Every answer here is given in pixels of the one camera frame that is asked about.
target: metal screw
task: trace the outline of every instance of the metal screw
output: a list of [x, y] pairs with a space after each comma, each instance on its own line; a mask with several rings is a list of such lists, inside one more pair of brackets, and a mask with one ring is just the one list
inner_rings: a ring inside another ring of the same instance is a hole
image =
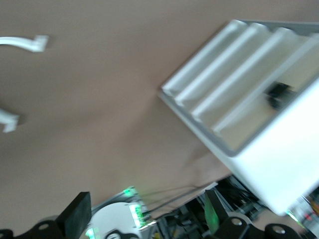
[[231, 222], [232, 222], [234, 225], [236, 225], [236, 226], [241, 226], [241, 225], [243, 225], [243, 223], [241, 222], [241, 220], [239, 220], [238, 218], [233, 218], [233, 219], [231, 220]]
[[285, 230], [280, 226], [273, 226], [273, 230], [279, 234], [285, 234]]

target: green led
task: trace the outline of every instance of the green led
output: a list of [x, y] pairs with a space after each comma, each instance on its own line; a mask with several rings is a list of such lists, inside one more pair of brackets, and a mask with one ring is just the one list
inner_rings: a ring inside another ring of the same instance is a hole
[[128, 197], [131, 197], [132, 196], [132, 192], [130, 191], [130, 189], [125, 189], [124, 191], [123, 191], [123, 193], [126, 195], [126, 196], [128, 196]]
[[95, 239], [94, 238], [94, 230], [92, 228], [87, 230], [85, 235], [88, 236], [90, 239]]

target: wire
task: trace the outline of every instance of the wire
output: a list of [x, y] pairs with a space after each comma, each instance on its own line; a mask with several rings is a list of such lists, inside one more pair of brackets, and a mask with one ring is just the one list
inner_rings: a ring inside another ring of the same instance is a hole
[[213, 183], [213, 182], [206, 183], [206, 184], [201, 185], [201, 186], [199, 186], [199, 187], [196, 187], [196, 188], [194, 188], [194, 189], [192, 189], [192, 190], [190, 190], [190, 191], [188, 191], [188, 192], [186, 192], [186, 193], [183, 193], [183, 194], [181, 194], [181, 195], [179, 195], [179, 196], [177, 196], [177, 197], [174, 197], [174, 198], [170, 199], [169, 201], [167, 201], [167, 202], [165, 202], [165, 203], [163, 203], [163, 204], [161, 204], [161, 205], [159, 205], [159, 206], [157, 206], [157, 207], [155, 207], [155, 208], [153, 208], [153, 209], [151, 209], [151, 210], [149, 210], [149, 211], [144, 212], [144, 214], [148, 214], [148, 213], [152, 213], [152, 212], [154, 212], [154, 211], [157, 211], [158, 209], [160, 209], [160, 208], [162, 208], [162, 207], [164, 207], [164, 206], [166, 206], [166, 205], [168, 205], [168, 204], [170, 204], [170, 203], [172, 203], [172, 202], [174, 202], [174, 201], [176, 201], [176, 200], [178, 200], [178, 199], [180, 199], [180, 198], [182, 198], [182, 197], [185, 197], [185, 196], [187, 196], [188, 194], [191, 194], [191, 193], [193, 193], [193, 192], [195, 192], [195, 191], [198, 191], [199, 189], [205, 188], [205, 187], [209, 186], [209, 185], [212, 184], [212, 183]]

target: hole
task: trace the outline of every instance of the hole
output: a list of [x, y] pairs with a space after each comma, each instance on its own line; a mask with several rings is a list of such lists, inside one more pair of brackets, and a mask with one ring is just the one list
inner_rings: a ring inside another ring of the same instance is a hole
[[42, 224], [41, 226], [39, 226], [39, 230], [44, 230], [48, 227], [49, 227], [49, 224]]

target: white cable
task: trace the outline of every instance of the white cable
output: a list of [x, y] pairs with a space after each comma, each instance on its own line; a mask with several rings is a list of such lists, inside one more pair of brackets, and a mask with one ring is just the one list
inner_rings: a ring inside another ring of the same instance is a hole
[[11, 45], [31, 52], [42, 52], [48, 39], [49, 36], [46, 35], [36, 35], [34, 40], [23, 37], [0, 37], [0, 45]]
[[4, 124], [3, 132], [8, 133], [14, 131], [18, 124], [19, 116], [11, 114], [5, 110], [0, 109], [0, 123]]

